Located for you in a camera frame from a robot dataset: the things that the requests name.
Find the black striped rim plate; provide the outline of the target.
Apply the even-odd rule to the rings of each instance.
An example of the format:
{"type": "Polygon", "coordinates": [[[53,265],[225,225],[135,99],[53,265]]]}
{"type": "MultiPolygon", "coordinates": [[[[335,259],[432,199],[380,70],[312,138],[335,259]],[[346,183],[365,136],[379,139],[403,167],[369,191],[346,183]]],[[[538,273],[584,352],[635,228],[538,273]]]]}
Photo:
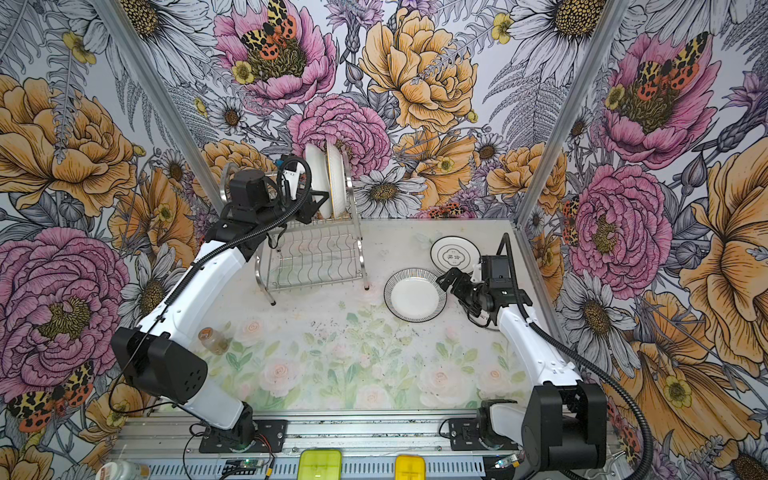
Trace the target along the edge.
{"type": "Polygon", "coordinates": [[[446,307],[447,295],[430,270],[409,267],[395,272],[385,283],[384,302],[398,319],[424,323],[435,319],[446,307]]]}

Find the chrome wire dish rack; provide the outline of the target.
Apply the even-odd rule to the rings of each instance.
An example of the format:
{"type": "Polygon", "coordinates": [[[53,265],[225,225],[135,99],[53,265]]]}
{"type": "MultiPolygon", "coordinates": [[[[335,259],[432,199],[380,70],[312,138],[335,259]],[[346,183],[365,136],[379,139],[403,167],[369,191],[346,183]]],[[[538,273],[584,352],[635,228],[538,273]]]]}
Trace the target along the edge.
{"type": "MultiPolygon", "coordinates": [[[[220,220],[210,227],[206,240],[227,243],[260,227],[246,231],[227,223],[230,202],[229,182],[238,172],[255,169],[225,165],[219,190],[225,202],[220,220]]],[[[244,258],[254,267],[257,286],[274,306],[274,294],[298,288],[312,288],[360,279],[370,288],[363,250],[360,215],[352,195],[352,182],[346,175],[347,212],[339,219],[322,219],[317,213],[310,224],[290,221],[238,245],[244,258]]]]}

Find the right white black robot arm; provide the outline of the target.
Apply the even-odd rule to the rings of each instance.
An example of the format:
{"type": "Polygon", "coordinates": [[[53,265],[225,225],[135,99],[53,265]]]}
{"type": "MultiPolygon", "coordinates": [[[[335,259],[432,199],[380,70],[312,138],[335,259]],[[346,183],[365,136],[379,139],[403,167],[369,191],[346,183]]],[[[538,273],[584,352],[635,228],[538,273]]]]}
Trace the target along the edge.
{"type": "Polygon", "coordinates": [[[514,263],[485,257],[476,282],[451,268],[438,277],[471,315],[485,315],[517,350],[532,383],[528,402],[492,399],[478,410],[479,440],[490,449],[517,445],[534,473],[574,473],[604,466],[607,400],[587,385],[541,328],[530,296],[520,288],[514,263]]]}

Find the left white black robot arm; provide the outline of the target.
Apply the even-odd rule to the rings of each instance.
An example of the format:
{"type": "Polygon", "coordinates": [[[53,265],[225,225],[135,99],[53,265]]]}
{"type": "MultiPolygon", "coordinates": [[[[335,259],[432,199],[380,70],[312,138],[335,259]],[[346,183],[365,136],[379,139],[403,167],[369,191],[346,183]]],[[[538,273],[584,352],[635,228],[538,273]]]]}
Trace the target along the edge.
{"type": "Polygon", "coordinates": [[[210,378],[207,363],[191,346],[216,297],[270,232],[293,220],[313,220],[329,198],[319,184],[326,171],[284,155],[274,175],[237,172],[228,182],[229,202],[181,279],[149,314],[119,328],[110,341],[128,385],[196,417],[205,436],[224,448],[243,451],[256,440],[253,410],[210,378]]]}

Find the right yellow box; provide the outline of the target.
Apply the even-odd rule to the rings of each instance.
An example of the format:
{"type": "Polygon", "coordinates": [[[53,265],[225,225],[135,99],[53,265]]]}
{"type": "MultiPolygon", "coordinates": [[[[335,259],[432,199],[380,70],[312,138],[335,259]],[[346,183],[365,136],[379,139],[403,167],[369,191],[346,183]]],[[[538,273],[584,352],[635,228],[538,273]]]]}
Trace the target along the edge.
{"type": "Polygon", "coordinates": [[[394,463],[395,480],[425,480],[426,461],[421,456],[399,455],[394,463]]]}

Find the left yellow green box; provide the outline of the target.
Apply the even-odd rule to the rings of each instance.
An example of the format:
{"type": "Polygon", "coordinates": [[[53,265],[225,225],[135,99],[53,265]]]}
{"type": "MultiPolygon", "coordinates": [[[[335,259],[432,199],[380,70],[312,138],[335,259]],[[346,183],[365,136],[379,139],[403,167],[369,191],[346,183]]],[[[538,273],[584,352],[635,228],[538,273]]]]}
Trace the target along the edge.
{"type": "Polygon", "coordinates": [[[311,449],[299,459],[298,480],[340,480],[343,455],[336,449],[311,449]]]}

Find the small green circuit board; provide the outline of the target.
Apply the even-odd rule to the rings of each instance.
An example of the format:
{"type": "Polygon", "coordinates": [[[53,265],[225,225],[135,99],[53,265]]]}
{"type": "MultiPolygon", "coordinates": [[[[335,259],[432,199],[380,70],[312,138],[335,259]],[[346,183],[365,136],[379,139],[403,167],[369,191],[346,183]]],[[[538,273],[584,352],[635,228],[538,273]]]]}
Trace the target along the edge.
{"type": "Polygon", "coordinates": [[[223,472],[234,472],[235,474],[253,474],[257,471],[260,471],[265,464],[265,460],[260,458],[230,459],[225,462],[223,472]]]}

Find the white jar with lid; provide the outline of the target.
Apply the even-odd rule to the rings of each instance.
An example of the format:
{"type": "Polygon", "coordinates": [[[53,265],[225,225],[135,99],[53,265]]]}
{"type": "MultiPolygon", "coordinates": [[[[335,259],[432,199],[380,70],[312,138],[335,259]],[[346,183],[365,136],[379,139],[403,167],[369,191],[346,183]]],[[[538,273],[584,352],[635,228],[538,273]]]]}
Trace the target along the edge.
{"type": "Polygon", "coordinates": [[[149,466],[126,460],[107,462],[95,475],[96,480],[148,480],[150,477],[149,466]]]}

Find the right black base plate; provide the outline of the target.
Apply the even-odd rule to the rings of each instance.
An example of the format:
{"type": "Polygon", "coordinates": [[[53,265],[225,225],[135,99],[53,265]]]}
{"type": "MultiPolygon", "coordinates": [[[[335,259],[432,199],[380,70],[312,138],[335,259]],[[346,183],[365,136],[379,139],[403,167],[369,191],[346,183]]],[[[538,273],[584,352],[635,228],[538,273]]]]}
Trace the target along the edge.
{"type": "Polygon", "coordinates": [[[477,418],[449,418],[447,432],[452,451],[512,451],[518,444],[506,437],[491,439],[483,437],[477,418]]]}

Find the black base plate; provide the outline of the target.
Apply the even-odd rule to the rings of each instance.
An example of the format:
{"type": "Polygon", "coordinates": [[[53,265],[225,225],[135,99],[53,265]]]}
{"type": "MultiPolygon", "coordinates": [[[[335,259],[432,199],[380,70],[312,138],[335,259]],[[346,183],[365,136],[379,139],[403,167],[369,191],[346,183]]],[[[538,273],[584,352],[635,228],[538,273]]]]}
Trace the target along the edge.
{"type": "Polygon", "coordinates": [[[477,418],[449,418],[447,432],[452,451],[512,451],[518,444],[506,437],[491,439],[483,437],[477,418]]]}
{"type": "Polygon", "coordinates": [[[280,453],[283,449],[288,422],[285,420],[254,420],[230,430],[208,428],[202,436],[199,452],[280,453]]]}

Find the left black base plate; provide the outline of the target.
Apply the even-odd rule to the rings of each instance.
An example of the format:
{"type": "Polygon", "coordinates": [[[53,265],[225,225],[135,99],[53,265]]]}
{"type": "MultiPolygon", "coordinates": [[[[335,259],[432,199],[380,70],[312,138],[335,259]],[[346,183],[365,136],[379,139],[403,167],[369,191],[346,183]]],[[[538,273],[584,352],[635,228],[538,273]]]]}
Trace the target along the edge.
{"type": "Polygon", "coordinates": [[[280,453],[283,449],[288,422],[285,420],[254,420],[230,430],[208,428],[202,436],[199,452],[280,453]]]}

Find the left aluminium corner post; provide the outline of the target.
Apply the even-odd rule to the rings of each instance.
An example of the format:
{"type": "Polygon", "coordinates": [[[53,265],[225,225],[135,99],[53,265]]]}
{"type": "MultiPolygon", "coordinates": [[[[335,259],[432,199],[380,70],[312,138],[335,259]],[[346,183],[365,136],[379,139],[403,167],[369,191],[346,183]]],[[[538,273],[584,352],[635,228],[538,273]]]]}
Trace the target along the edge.
{"type": "Polygon", "coordinates": [[[189,164],[200,187],[218,214],[224,208],[218,184],[203,158],[191,132],[182,121],[172,97],[169,95],[160,74],[150,62],[140,38],[135,33],[128,16],[119,1],[96,1],[94,8],[123,51],[123,56],[153,103],[164,125],[175,141],[178,150],[189,164]]]}

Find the aluminium corner post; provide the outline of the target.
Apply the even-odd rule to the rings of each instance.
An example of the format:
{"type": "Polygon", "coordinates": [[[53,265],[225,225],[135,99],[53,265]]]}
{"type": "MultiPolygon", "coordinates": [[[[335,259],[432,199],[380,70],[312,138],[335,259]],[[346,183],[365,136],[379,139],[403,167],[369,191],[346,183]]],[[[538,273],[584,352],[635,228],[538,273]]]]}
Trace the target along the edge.
{"type": "Polygon", "coordinates": [[[218,214],[224,208],[218,184],[203,158],[191,132],[182,121],[172,97],[169,95],[160,74],[150,62],[140,38],[135,33],[128,16],[119,1],[96,1],[94,8],[123,51],[123,56],[153,103],[164,125],[175,141],[178,150],[189,164],[200,187],[218,214]]]}
{"type": "Polygon", "coordinates": [[[560,109],[554,128],[546,142],[539,168],[532,177],[531,184],[515,217],[514,225],[517,230],[522,229],[543,193],[547,178],[555,168],[557,158],[562,151],[562,145],[568,131],[580,111],[581,102],[587,95],[597,70],[610,52],[611,44],[620,29],[629,5],[630,2],[627,0],[615,0],[606,3],[602,17],[586,50],[585,59],[574,76],[565,103],[560,109]]]}

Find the aluminium front rail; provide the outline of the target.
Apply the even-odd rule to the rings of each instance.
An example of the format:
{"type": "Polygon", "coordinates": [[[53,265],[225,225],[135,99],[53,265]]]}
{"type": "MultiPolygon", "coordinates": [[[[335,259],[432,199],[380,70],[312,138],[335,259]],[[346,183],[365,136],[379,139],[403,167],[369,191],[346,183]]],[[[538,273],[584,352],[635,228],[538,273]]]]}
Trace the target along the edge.
{"type": "Polygon", "coordinates": [[[421,456],[429,479],[524,479],[528,463],[512,451],[452,451],[449,418],[477,418],[472,410],[260,412],[255,420],[288,422],[280,453],[203,454],[201,428],[182,414],[127,422],[108,458],[145,464],[153,479],[218,479],[230,459],[260,458],[264,467],[243,479],[294,479],[301,454],[336,449],[343,479],[392,479],[399,455],[421,456]]]}

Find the right aluminium corner post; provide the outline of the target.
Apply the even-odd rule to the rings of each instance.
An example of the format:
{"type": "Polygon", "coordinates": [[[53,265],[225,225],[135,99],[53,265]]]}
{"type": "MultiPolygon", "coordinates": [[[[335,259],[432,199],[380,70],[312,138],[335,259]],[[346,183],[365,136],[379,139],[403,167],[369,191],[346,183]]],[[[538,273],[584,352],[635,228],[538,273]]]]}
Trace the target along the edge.
{"type": "Polygon", "coordinates": [[[547,178],[555,168],[557,158],[562,151],[562,145],[568,131],[580,111],[581,102],[587,95],[597,70],[610,52],[611,44],[620,29],[629,5],[630,2],[627,0],[615,0],[606,3],[602,17],[586,50],[585,59],[574,76],[565,103],[560,109],[554,128],[546,142],[539,168],[532,177],[531,184],[515,217],[514,225],[517,230],[522,229],[543,193],[547,178]]]}

